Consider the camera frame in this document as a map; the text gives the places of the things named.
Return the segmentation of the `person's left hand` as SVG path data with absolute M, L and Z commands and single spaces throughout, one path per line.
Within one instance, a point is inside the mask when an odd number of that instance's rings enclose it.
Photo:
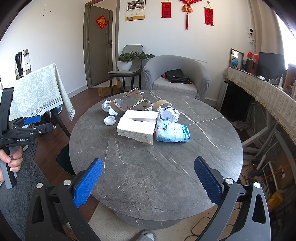
M 19 147 L 18 150 L 10 157 L 6 154 L 6 152 L 1 149 L 0 150 L 0 159 L 4 163 L 7 163 L 10 171 L 18 172 L 21 169 L 21 164 L 23 162 L 23 149 Z

